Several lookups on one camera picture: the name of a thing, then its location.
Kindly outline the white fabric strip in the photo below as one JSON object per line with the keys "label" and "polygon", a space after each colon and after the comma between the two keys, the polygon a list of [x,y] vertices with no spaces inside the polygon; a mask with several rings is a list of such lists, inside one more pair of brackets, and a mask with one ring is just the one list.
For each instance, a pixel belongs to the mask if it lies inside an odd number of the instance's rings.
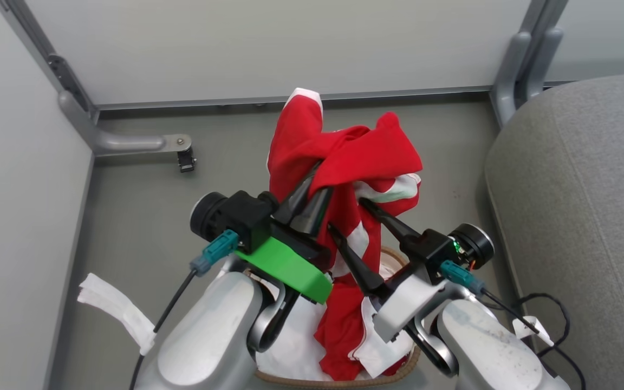
{"label": "white fabric strip", "polygon": [[142,357],[154,346],[154,324],[124,293],[90,272],[79,285],[79,303],[94,306],[114,317],[127,330]]}

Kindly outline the black partition hinge bracket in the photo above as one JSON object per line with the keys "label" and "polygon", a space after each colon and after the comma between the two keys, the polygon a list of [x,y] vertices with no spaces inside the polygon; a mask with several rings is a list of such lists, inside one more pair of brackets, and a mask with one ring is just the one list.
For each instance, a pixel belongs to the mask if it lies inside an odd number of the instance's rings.
{"label": "black partition hinge bracket", "polygon": [[61,55],[49,54],[47,56],[47,64],[57,77],[63,89],[70,92],[82,109],[88,113],[88,98],[67,60]]}

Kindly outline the white paper tag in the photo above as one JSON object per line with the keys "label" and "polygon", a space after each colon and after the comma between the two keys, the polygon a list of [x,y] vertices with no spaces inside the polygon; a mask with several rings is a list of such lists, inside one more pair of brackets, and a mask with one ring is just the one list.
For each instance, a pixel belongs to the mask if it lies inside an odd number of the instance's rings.
{"label": "white paper tag", "polygon": [[527,324],[523,323],[520,319],[516,318],[512,321],[513,332],[517,336],[518,339],[522,339],[528,336],[537,336],[545,344],[552,347],[554,346],[554,341],[550,338],[547,331],[545,330],[542,323],[535,316],[523,316],[525,322],[528,322],[536,331],[527,326]]}

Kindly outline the red basketball jersey white trim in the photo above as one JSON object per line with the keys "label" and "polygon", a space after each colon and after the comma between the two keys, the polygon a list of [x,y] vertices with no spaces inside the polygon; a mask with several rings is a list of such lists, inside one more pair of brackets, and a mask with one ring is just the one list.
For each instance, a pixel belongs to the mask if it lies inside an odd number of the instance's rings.
{"label": "red basketball jersey white trim", "polygon": [[[418,204],[423,164],[396,114],[383,114],[374,128],[324,132],[319,93],[296,88],[279,115],[268,153],[270,192],[284,200],[317,162],[322,163],[310,191],[334,188],[325,224],[334,225],[373,272],[388,277],[381,266],[381,225],[358,200],[368,198],[394,216]],[[335,279],[347,274],[356,284],[326,225],[317,240],[331,250],[333,288]]]}

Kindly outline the grey partition bottom rail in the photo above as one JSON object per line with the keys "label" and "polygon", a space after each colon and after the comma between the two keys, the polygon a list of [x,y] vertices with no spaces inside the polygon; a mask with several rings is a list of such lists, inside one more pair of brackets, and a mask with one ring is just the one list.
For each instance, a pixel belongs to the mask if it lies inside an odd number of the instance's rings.
{"label": "grey partition bottom rail", "polygon": [[[440,87],[428,89],[392,90],[378,92],[345,92],[320,94],[322,101],[351,101],[362,99],[394,99],[413,98],[424,96],[449,96],[465,93],[490,92],[493,86],[466,86],[466,87]],[[129,109],[172,109],[172,108],[201,108],[235,105],[259,105],[271,103],[285,103],[288,99],[284,96],[265,97],[244,97],[230,99],[206,99],[206,100],[180,100],[180,101],[158,101],[144,103],[108,103],[95,104],[97,111],[126,111]]]}

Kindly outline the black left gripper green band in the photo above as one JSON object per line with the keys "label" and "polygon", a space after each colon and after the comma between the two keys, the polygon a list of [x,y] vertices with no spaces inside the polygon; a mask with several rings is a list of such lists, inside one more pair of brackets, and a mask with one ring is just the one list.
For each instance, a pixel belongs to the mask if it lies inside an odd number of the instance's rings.
{"label": "black left gripper green band", "polygon": [[206,241],[190,264],[196,275],[236,255],[308,301],[326,303],[333,288],[326,276],[331,254],[312,237],[319,236],[334,188],[320,188],[308,201],[321,163],[315,163],[280,203],[271,192],[256,197],[245,191],[230,197],[219,192],[203,195],[190,214],[191,231]]}

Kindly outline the white laundry basket brown rim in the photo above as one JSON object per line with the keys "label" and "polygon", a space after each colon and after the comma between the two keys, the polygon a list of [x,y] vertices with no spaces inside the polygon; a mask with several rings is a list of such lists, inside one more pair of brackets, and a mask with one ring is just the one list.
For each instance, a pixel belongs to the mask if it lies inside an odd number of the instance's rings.
{"label": "white laundry basket brown rim", "polygon": [[362,301],[362,318],[369,331],[359,349],[351,354],[361,371],[354,380],[335,381],[322,371],[320,360],[324,348],[314,338],[314,332],[326,308],[304,298],[296,301],[272,347],[256,353],[255,376],[265,382],[295,388],[380,387],[399,382],[416,367],[420,350],[402,331],[391,343],[384,343],[374,331],[374,307],[368,298]]}

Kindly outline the small black caster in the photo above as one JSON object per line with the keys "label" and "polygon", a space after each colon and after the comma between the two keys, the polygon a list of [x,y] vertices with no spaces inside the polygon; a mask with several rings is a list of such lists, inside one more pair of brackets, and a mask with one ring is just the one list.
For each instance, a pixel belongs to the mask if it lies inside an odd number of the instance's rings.
{"label": "small black caster", "polygon": [[193,148],[188,148],[177,153],[178,165],[180,167],[180,173],[187,173],[194,171],[196,167],[196,158],[193,155]]}

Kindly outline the grey metal partition support leg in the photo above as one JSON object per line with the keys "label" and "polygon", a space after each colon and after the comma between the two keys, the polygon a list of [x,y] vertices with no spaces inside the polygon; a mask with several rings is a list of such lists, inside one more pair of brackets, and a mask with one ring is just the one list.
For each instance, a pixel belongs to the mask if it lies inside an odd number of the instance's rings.
{"label": "grey metal partition support leg", "polygon": [[147,153],[193,155],[188,135],[119,135],[101,130],[82,109],[71,92],[58,94],[57,103],[69,123],[97,157]]}

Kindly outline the black right gripper white band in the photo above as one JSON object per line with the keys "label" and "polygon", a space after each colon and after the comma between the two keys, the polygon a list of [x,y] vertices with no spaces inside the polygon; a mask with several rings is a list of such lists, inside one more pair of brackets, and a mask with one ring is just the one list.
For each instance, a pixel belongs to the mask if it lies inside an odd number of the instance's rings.
{"label": "black right gripper white band", "polygon": [[389,230],[409,259],[407,266],[383,279],[357,256],[334,225],[327,224],[357,287],[364,296],[372,298],[376,311],[372,319],[374,331],[384,342],[393,341],[406,326],[419,320],[419,314],[429,310],[438,292],[450,283],[455,284],[441,274],[443,262],[451,260],[470,271],[470,266],[480,267],[495,255],[492,240],[475,225],[459,225],[450,235],[432,229],[419,234],[368,198],[360,198],[359,204]]}

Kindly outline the grey fabric sofa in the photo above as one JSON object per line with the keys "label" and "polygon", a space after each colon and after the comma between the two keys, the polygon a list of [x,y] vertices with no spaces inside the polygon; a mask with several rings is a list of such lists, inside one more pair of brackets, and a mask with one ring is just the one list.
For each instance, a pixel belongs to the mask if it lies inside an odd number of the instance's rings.
{"label": "grey fabric sofa", "polygon": [[562,350],[587,390],[624,390],[624,75],[542,92],[485,162],[513,285],[570,315]]}

